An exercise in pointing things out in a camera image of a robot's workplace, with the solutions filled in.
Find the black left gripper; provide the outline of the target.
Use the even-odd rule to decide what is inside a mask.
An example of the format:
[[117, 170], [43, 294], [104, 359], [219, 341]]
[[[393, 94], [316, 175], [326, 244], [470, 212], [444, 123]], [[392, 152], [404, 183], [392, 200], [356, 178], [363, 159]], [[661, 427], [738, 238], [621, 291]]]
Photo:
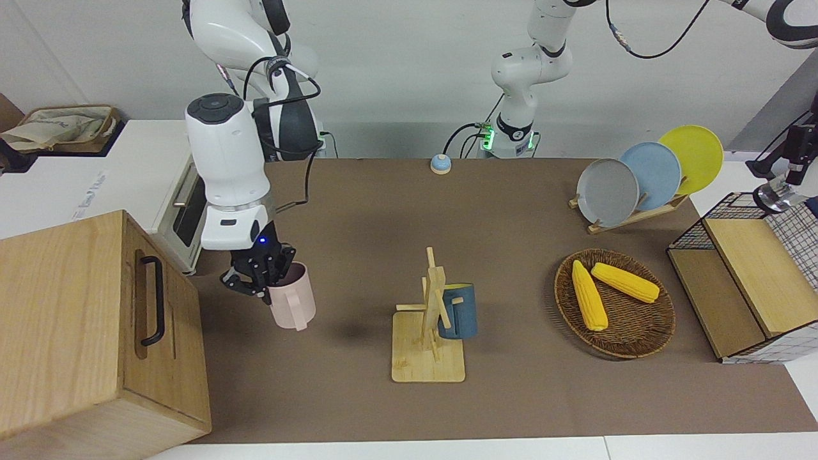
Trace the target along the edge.
[[808, 168], [816, 158], [816, 125], [793, 125], [785, 139], [785, 159], [789, 161], [789, 185], [805, 187]]

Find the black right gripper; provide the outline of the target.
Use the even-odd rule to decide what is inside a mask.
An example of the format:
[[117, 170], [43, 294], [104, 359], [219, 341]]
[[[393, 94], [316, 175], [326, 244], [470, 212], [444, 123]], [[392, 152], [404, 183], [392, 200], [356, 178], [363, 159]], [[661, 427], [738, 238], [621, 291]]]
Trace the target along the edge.
[[[221, 275], [222, 285], [234, 292], [268, 301], [268, 285], [284, 280], [296, 251], [279, 241], [275, 222], [270, 221], [256, 235], [251, 247], [230, 251], [233, 267]], [[243, 279], [242, 274], [249, 276], [249, 280]]]

